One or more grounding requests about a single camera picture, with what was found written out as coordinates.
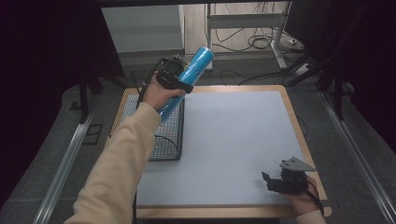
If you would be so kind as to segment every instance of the black wire basket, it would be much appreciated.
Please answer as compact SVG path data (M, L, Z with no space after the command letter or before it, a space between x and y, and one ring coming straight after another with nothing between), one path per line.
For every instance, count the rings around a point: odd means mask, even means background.
M114 130L127 116L131 116L135 109L139 94L136 88L126 89L122 96L119 111L114 119ZM184 100L175 109L169 119L155 132L155 145L150 161L178 161L181 157L184 122Z

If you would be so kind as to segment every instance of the wall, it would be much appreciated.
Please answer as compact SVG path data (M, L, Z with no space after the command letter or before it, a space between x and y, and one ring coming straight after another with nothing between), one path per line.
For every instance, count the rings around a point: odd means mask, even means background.
M182 6L102 8L118 53L184 49Z

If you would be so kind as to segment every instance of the wooden table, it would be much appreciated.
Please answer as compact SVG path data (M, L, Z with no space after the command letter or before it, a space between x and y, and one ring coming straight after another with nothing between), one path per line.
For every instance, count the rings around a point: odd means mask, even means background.
M298 120L294 114L289 96L283 86L197 86L194 92L235 92L235 91L279 91L283 103L287 108L292 127L295 131L298 143L301 147L305 162L315 167L314 161L309 152L308 146L304 140L303 133L300 129ZM327 201L327 195L324 191L317 172L311 173L310 176L316 179L318 186L319 198ZM329 206L324 208L324 215L327 217L332 213ZM210 206L210 207L150 207L137 208L137 217L143 219L149 218L277 218L277 217L294 217L295 214L290 205L266 205L266 206Z

